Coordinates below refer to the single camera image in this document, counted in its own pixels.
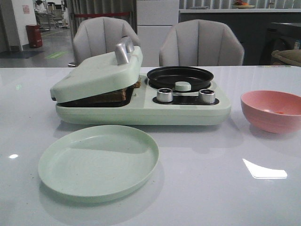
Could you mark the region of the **beige sofa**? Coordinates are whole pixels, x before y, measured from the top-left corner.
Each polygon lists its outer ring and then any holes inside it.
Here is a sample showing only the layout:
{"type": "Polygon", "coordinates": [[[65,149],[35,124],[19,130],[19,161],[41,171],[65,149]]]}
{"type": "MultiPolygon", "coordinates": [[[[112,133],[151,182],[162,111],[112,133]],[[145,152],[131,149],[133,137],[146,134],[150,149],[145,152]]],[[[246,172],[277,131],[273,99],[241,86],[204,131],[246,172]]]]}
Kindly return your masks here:
{"type": "Polygon", "coordinates": [[[291,50],[274,50],[271,53],[274,59],[282,62],[284,65],[301,66],[301,50],[291,49],[291,50]]]}

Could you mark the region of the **grey curtain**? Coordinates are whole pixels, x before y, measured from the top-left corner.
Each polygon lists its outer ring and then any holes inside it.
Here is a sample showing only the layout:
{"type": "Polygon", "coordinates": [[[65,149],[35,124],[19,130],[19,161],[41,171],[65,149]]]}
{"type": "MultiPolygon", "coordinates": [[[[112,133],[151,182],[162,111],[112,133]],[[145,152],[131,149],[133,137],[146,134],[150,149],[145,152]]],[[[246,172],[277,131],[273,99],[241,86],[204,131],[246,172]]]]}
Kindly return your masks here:
{"type": "Polygon", "coordinates": [[[105,14],[131,12],[129,16],[113,16],[126,20],[137,31],[136,1],[135,0],[65,0],[71,26],[71,33],[75,35],[79,24],[90,17],[75,18],[74,14],[105,14]]]}

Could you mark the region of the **left beige chair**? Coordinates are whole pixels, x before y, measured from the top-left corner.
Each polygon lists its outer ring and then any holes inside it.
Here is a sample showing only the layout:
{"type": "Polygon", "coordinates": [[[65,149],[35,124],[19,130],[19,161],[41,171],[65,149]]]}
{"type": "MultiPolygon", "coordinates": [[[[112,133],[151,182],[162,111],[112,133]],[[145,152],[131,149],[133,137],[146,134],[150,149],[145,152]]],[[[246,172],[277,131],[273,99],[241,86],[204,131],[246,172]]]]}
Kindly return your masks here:
{"type": "Polygon", "coordinates": [[[125,36],[130,37],[135,46],[141,45],[134,29],[123,19],[97,17],[82,21],[73,39],[75,64],[113,52],[115,45],[125,36]]]}

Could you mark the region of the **black washing machine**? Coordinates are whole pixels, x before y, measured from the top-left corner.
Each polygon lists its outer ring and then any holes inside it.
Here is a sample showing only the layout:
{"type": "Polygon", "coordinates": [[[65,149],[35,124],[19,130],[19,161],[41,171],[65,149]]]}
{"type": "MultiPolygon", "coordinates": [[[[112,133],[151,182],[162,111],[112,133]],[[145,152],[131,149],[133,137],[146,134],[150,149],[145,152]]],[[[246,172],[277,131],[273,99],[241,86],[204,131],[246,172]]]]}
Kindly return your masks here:
{"type": "Polygon", "coordinates": [[[301,49],[300,23],[271,23],[266,30],[259,65],[270,65],[276,62],[276,59],[272,57],[272,52],[275,50],[298,49],[301,49]]]}

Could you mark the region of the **dark kitchen counter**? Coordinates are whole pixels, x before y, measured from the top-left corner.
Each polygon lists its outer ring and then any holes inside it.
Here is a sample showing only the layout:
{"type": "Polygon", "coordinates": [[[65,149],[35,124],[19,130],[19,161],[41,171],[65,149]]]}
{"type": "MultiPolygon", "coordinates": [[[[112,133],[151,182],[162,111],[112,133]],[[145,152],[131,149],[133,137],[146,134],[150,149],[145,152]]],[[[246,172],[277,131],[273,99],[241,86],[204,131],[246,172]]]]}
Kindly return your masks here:
{"type": "Polygon", "coordinates": [[[181,9],[179,22],[194,19],[227,24],[245,50],[244,65],[259,65],[271,23],[301,23],[300,9],[181,9]]]}

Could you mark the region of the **left silver knob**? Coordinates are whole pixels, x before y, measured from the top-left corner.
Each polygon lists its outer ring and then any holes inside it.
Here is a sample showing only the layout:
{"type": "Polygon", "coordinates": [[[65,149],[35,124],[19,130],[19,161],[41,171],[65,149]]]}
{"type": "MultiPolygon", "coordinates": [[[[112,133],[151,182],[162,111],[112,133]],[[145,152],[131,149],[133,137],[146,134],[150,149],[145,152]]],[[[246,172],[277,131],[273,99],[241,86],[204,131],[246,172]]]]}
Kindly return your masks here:
{"type": "Polygon", "coordinates": [[[156,99],[161,103],[170,103],[173,101],[173,90],[170,88],[160,88],[157,90],[156,99]]]}

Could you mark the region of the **bread slice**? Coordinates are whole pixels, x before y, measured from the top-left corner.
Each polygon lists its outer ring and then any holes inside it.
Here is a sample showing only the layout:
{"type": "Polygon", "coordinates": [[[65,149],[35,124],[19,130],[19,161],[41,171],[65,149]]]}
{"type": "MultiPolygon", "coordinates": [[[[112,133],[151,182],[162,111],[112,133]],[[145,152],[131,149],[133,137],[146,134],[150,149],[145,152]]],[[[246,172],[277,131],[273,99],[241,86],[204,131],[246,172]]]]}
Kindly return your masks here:
{"type": "Polygon", "coordinates": [[[88,104],[97,104],[97,103],[120,102],[126,99],[126,91],[127,88],[123,88],[104,94],[99,94],[91,97],[70,101],[70,103],[75,105],[88,105],[88,104]]]}
{"type": "Polygon", "coordinates": [[[136,88],[140,88],[140,86],[141,86],[141,77],[138,76],[137,82],[134,83],[133,85],[129,86],[129,88],[131,88],[131,89],[136,89],[136,88]]]}

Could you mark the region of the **green breakfast maker lid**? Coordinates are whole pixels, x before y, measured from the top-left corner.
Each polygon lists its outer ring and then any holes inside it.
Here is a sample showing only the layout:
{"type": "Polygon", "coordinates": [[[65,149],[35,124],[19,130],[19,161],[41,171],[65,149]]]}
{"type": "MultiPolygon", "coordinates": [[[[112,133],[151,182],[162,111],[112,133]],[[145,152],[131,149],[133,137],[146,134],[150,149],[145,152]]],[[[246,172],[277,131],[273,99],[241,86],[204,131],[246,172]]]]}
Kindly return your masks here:
{"type": "Polygon", "coordinates": [[[50,89],[51,98],[60,104],[87,101],[128,88],[138,82],[142,61],[141,48],[124,37],[115,51],[82,61],[50,89]]]}

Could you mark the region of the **red bin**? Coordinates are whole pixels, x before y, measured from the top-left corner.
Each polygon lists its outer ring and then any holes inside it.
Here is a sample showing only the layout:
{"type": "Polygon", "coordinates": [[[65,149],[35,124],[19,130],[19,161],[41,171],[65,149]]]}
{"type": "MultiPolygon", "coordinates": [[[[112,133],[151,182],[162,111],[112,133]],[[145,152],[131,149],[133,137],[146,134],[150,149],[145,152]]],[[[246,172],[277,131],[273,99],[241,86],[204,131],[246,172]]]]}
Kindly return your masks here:
{"type": "Polygon", "coordinates": [[[42,47],[43,43],[40,33],[40,25],[27,25],[26,32],[30,48],[42,47]]]}

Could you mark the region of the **fruit plate on counter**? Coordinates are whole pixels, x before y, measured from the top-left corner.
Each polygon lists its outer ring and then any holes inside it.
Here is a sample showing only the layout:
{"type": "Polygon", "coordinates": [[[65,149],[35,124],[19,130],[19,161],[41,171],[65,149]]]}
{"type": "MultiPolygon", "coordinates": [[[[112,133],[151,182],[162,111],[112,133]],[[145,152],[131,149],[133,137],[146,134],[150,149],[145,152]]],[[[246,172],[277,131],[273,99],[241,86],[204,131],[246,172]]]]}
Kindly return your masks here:
{"type": "Polygon", "coordinates": [[[247,3],[243,0],[235,0],[232,5],[234,8],[237,8],[237,9],[249,9],[249,8],[255,7],[255,5],[250,5],[249,3],[247,3]]]}

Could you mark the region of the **pink bowl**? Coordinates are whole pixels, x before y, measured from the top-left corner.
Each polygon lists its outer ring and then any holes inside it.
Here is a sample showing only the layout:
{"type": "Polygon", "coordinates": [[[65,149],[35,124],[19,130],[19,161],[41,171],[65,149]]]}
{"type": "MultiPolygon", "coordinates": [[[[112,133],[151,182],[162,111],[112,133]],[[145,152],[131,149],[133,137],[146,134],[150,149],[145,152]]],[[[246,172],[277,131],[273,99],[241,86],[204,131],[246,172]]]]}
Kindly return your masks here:
{"type": "Polygon", "coordinates": [[[301,97],[272,90],[254,90],[241,96],[245,118],[264,131],[284,134],[301,129],[301,97]]]}

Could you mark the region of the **white refrigerator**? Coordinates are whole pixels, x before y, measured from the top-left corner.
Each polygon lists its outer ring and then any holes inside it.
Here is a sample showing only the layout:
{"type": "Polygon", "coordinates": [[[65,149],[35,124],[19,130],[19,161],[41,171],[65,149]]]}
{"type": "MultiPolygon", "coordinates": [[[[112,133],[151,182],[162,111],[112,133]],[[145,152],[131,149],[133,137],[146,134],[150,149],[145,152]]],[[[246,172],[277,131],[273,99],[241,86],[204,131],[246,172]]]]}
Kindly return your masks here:
{"type": "Polygon", "coordinates": [[[170,28],[178,23],[178,0],[138,0],[137,34],[143,67],[159,66],[159,50],[170,28]]]}

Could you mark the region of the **black round frying pan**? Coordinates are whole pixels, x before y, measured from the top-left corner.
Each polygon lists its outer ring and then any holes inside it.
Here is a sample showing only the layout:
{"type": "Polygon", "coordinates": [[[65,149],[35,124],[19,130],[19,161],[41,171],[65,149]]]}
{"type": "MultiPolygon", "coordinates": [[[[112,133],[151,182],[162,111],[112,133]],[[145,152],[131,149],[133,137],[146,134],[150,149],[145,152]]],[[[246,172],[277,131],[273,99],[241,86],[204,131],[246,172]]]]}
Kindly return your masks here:
{"type": "Polygon", "coordinates": [[[175,90],[175,83],[188,82],[191,85],[190,92],[206,89],[211,85],[214,75],[205,69],[188,66],[164,66],[147,72],[149,85],[159,88],[175,90]]]}

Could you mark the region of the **green round plate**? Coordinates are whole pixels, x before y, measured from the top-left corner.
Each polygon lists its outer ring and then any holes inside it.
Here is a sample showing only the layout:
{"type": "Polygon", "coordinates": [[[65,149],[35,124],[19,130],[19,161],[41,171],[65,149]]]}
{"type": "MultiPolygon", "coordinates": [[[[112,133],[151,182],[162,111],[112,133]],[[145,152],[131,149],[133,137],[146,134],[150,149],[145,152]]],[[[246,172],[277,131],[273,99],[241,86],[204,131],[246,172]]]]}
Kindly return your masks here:
{"type": "Polygon", "coordinates": [[[143,186],[159,160],[156,141],[121,125],[75,131],[50,145],[38,164],[41,181],[63,198],[98,203],[143,186]]]}

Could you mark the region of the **red barrier belt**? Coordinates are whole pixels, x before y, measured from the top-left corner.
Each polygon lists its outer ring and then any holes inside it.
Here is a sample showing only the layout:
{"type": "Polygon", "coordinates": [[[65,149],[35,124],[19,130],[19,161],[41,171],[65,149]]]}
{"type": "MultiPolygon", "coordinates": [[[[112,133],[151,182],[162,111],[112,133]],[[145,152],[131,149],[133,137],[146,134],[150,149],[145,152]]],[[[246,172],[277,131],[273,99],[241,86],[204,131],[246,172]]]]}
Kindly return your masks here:
{"type": "Polygon", "coordinates": [[[84,17],[90,17],[90,18],[95,18],[95,17],[111,17],[111,16],[129,16],[131,15],[131,12],[119,12],[119,13],[105,13],[105,14],[74,14],[75,18],[84,18],[84,17]]]}

